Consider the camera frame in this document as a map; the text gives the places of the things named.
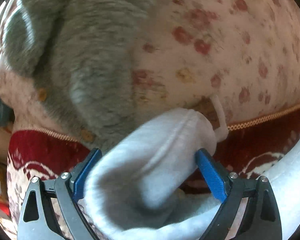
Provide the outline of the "grey sweatpants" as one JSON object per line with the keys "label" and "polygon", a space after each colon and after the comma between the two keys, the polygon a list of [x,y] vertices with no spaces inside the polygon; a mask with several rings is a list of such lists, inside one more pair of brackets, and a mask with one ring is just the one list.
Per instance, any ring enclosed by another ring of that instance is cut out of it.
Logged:
{"label": "grey sweatpants", "polygon": [[[143,124],[89,172],[85,212],[101,239],[201,239],[221,202],[211,193],[195,161],[204,148],[212,156],[228,135],[191,109],[168,111]],[[300,140],[264,172],[279,209],[282,239],[300,225]],[[241,200],[230,233],[236,235],[247,198]]]}

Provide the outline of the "red floral fleece blanket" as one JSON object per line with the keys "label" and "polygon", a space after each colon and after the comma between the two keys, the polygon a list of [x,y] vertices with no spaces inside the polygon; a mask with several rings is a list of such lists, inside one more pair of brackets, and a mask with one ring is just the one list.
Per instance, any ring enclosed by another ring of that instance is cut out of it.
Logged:
{"label": "red floral fleece blanket", "polygon": [[[255,120],[245,128],[228,131],[226,138],[217,143],[212,157],[228,172],[234,172],[240,178],[258,179],[290,152],[299,140],[300,110],[297,110],[269,121]],[[38,129],[23,129],[12,134],[8,147],[7,193],[13,225],[17,231],[21,207],[31,179],[56,179],[64,172],[72,172],[90,152],[81,143],[65,139],[60,134]],[[51,202],[65,239],[73,239],[57,199],[52,198]],[[77,205],[92,228],[84,209],[84,193]],[[226,239],[234,237],[230,233]]]}

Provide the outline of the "floral quilt bundle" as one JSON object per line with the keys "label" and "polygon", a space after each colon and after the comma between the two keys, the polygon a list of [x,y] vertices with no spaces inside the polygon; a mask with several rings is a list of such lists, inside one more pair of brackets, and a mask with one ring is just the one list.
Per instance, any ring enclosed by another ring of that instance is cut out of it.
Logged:
{"label": "floral quilt bundle", "polygon": [[[0,16],[0,63],[17,74],[2,48],[4,27],[17,8]],[[172,108],[194,108],[216,95],[229,125],[300,108],[300,8],[295,0],[155,0],[132,46],[136,128]]]}

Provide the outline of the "grey-green fleece garment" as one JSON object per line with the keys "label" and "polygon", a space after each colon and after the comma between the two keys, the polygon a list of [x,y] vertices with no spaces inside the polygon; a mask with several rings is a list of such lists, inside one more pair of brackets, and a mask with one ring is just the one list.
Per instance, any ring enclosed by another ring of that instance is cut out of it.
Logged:
{"label": "grey-green fleece garment", "polygon": [[62,130],[106,152],[136,128],[132,46],[155,0],[17,0],[7,64],[46,92]]}

